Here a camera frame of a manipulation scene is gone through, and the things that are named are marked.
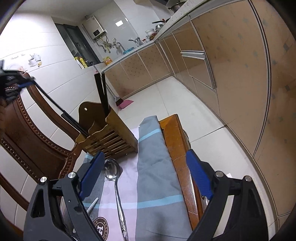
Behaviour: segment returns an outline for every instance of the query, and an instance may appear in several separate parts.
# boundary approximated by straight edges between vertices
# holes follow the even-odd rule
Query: metal screw head
[[[221,172],[221,171],[216,171],[216,172],[215,172],[215,175],[216,175],[217,177],[223,177],[223,176],[224,176],[224,173]]]
[[[46,180],[47,180],[47,177],[41,177],[40,178],[40,182],[42,182],[42,183],[46,182]]]
[[[252,178],[251,178],[250,176],[245,176],[244,179],[245,179],[247,182],[252,181]]]
[[[76,176],[76,173],[75,172],[70,172],[68,174],[68,178],[74,178]]]

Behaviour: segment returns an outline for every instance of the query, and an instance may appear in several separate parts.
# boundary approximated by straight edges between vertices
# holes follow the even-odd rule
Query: yellow bottle
[[[83,58],[80,58],[79,60],[80,60],[80,62],[82,63],[83,67],[84,67],[84,68],[87,68],[87,65],[86,65],[86,63],[84,62],[84,59],[83,59]]]

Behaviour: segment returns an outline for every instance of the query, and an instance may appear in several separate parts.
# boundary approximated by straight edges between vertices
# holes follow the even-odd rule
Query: pot
[[[177,12],[177,11],[180,9],[180,7],[181,7],[184,3],[185,3],[185,2],[178,2],[178,3],[176,3],[174,6],[169,7],[168,9],[169,9],[169,10],[172,10],[172,11],[175,13],[175,12]]]
[[[161,30],[161,28],[163,27],[163,24],[158,24],[155,26],[155,31],[159,32],[159,30]]]

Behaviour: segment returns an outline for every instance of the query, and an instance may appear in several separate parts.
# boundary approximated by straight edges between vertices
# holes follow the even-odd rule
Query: chair backrest
[[[75,140],[79,132],[50,107],[35,86],[29,93],[49,119]],[[5,117],[1,145],[36,182],[43,176],[63,178],[73,170],[81,149],[67,150],[47,138],[31,120],[20,95],[6,107]]]

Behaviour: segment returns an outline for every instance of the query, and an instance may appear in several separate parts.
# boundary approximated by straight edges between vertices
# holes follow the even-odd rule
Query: black rod
[[[105,117],[108,116],[109,114],[109,108],[107,107],[106,105],[106,98],[104,96],[104,92],[103,92],[103,86],[102,86],[102,81],[101,81],[101,75],[100,73],[97,73],[94,75],[94,78],[95,78],[95,81],[96,81],[96,87],[98,89],[98,93],[99,93],[99,96],[100,96],[100,100],[101,100],[101,104],[103,105],[103,110],[104,110],[104,113],[105,113]]]
[[[108,103],[108,95],[107,95],[107,89],[106,89],[106,77],[105,77],[104,72],[102,72],[102,82],[103,82],[103,89],[104,89],[104,94],[105,94],[106,107],[108,109],[108,114],[109,114],[110,108],[109,108],[109,103]]]
[[[59,110],[63,112],[61,115],[70,125],[72,125],[75,129],[77,129],[81,134],[83,134],[85,137],[88,137],[89,134],[86,130],[84,130],[79,123],[70,116],[65,110],[63,110],[41,87],[35,80],[32,80],[32,83],[48,98]]]

